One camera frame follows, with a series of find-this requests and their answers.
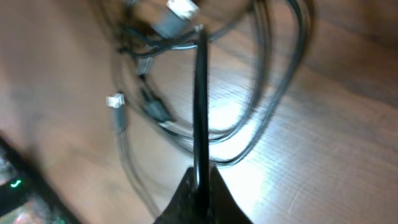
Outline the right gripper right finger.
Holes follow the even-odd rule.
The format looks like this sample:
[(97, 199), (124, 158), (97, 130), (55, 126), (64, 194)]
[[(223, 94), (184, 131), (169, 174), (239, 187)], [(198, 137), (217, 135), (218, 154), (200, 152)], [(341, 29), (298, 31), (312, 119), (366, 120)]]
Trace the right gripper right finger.
[(251, 224), (216, 167), (201, 170), (201, 222)]

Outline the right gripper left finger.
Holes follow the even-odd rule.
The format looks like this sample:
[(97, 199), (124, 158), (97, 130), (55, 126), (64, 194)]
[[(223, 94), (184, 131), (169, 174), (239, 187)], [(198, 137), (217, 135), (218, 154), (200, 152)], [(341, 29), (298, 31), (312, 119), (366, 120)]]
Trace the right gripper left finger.
[(201, 217), (197, 212), (194, 191), (193, 168), (189, 167), (181, 179), (170, 203), (154, 224), (197, 224)]

